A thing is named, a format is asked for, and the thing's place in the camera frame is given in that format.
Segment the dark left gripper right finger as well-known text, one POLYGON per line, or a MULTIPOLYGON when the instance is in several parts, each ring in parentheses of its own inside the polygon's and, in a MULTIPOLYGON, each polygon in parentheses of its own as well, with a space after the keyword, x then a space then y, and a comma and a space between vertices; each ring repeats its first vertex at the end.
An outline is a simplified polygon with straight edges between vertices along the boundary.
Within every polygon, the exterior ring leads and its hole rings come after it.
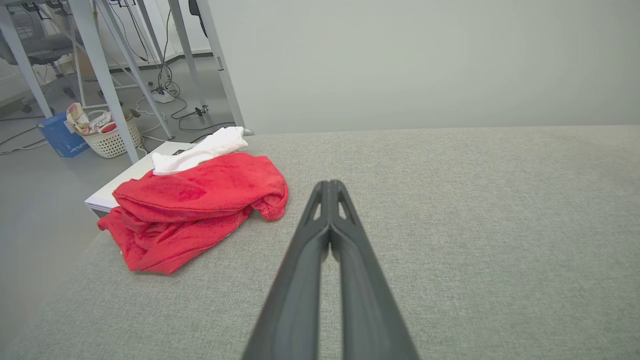
POLYGON ((340 265, 343 358, 417 360, 393 292, 344 183, 330 182, 330 242, 340 265))

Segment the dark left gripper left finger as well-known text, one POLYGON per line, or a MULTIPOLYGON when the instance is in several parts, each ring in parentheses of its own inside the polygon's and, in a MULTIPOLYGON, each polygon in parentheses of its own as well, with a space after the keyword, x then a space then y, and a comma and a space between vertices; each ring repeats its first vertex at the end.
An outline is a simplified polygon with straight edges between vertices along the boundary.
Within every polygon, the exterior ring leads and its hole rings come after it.
POLYGON ((244 360, 315 360, 320 280, 329 247, 329 183, 318 182, 242 354, 244 360))

